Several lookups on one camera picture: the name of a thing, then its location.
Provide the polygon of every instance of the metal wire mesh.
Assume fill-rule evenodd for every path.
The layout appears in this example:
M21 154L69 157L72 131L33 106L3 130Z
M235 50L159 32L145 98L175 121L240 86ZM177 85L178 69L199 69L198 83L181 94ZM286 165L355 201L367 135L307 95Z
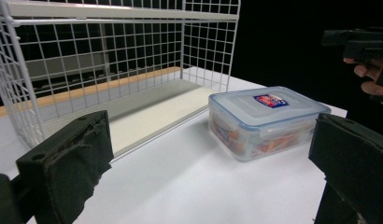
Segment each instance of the metal wire mesh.
M41 5L59 13L54 17L47 17L50 13L39 4L33 11L25 2L36 3L0 0L0 94L30 146L48 136L45 120L174 80L227 91L237 20L209 18L238 15L238 1L59 0L49 1L59 5ZM91 8L80 7L90 16L63 18L59 8L73 9L75 3L113 14L94 16L88 14ZM135 17L122 18L126 13L117 10Z

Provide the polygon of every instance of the lid label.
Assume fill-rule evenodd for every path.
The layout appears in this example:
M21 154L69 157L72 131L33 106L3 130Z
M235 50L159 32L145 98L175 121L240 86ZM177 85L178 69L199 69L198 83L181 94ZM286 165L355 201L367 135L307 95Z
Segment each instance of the lid label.
M285 100L272 94L257 95L257 96L253 96L253 98L259 103L261 103L262 105L267 105L271 108L289 105Z

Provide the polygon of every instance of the translucent blue lid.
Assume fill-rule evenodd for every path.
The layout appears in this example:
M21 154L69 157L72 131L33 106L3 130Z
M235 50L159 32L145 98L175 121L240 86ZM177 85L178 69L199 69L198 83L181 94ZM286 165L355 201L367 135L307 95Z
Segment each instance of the translucent blue lid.
M248 126L331 112L328 106L280 86L216 93L209 97Z

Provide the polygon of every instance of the white table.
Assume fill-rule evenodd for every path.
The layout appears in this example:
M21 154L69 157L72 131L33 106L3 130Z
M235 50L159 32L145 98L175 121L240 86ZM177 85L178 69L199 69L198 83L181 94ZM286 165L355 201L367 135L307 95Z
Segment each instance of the white table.
M260 87L230 81L230 91ZM112 162L75 223L313 223L325 180L308 150L237 161L209 132L205 111ZM0 118L0 173L15 177L26 151Z

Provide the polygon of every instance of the plastic food container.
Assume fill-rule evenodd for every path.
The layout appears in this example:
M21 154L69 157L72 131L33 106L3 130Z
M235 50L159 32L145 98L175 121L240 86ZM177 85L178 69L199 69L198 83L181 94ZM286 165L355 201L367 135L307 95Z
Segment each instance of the plastic food container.
M331 108L285 87L209 96L209 129L239 161L311 140L319 113Z

